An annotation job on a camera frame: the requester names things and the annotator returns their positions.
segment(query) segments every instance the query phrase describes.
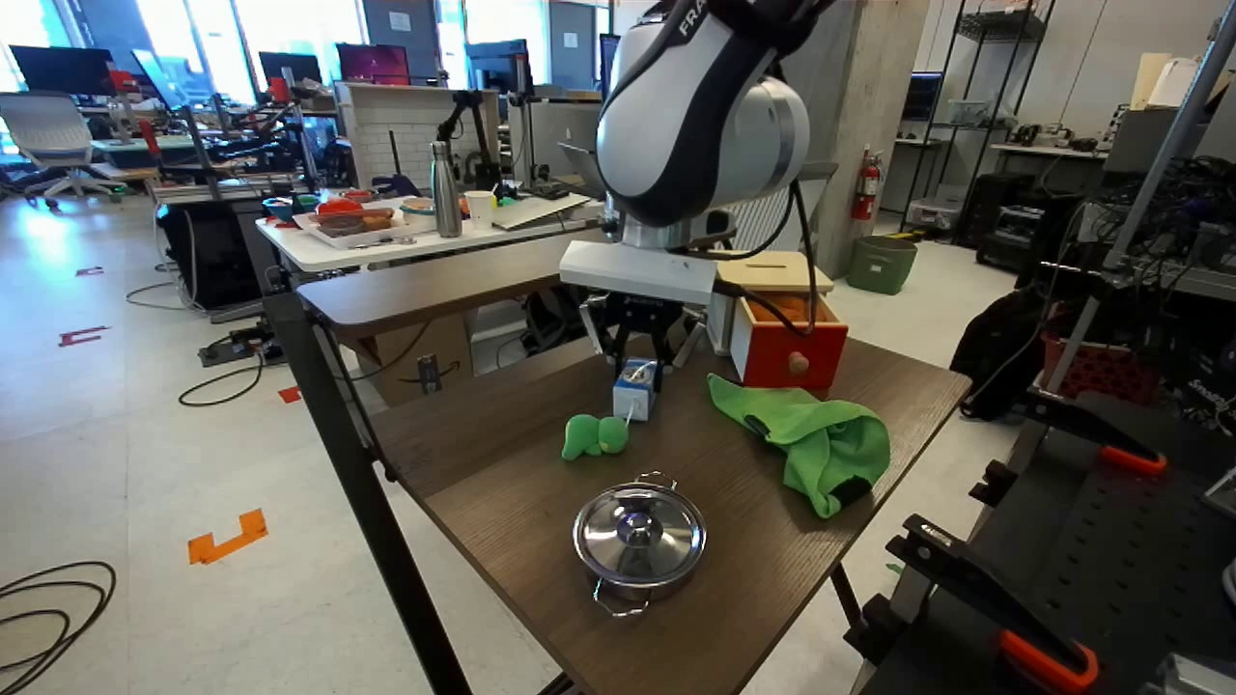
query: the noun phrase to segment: pot handle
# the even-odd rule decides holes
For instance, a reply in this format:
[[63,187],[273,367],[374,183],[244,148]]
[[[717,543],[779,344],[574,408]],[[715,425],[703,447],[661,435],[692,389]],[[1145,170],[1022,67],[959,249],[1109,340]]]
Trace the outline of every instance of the pot handle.
[[609,585],[591,581],[591,601],[604,608],[613,623],[641,619],[654,601],[618,601]]

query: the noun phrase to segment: door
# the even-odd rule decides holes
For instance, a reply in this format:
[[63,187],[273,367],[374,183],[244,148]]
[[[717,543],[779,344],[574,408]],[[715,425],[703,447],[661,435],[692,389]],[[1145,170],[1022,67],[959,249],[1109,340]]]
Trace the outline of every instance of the door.
[[599,94],[591,3],[550,3],[550,71],[554,94]]

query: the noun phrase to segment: orange tape marker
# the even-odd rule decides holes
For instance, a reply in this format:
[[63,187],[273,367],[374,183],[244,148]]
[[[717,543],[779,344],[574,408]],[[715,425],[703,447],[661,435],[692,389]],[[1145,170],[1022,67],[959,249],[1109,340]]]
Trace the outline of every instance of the orange tape marker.
[[215,564],[215,559],[238,551],[244,543],[255,543],[264,538],[267,538],[267,515],[264,510],[247,510],[247,515],[238,515],[238,538],[229,538],[225,543],[215,543],[214,533],[195,538],[191,541],[191,564]]

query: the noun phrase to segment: wooden tabletop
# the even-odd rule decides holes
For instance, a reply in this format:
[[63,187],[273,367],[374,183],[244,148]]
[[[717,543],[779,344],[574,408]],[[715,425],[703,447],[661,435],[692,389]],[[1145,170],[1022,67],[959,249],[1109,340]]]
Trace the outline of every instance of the wooden tabletop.
[[402,325],[474,308],[493,299],[554,285],[573,241],[599,241],[599,233],[519,241],[413,265],[343,275],[309,281],[296,294],[336,330],[336,335],[377,335]]
[[[609,372],[587,344],[374,420],[402,487],[582,693],[739,693],[967,394],[962,374],[849,340],[829,397],[885,419],[892,469],[876,495],[818,523],[779,482],[779,453],[712,407],[707,372],[729,374],[707,350],[667,374],[654,420],[632,425],[618,461],[558,455],[573,415],[609,407]],[[712,549],[692,585],[644,619],[613,623],[587,600],[573,518],[636,470],[680,482]]]

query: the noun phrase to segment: metal pot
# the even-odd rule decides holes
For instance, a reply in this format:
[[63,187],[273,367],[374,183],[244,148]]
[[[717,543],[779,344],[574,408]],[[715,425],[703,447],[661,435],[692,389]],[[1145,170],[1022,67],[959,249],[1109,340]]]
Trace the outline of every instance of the metal pot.
[[591,601],[609,619],[636,619],[692,581],[707,524],[676,482],[641,477],[596,495],[574,515],[573,543],[591,574]]

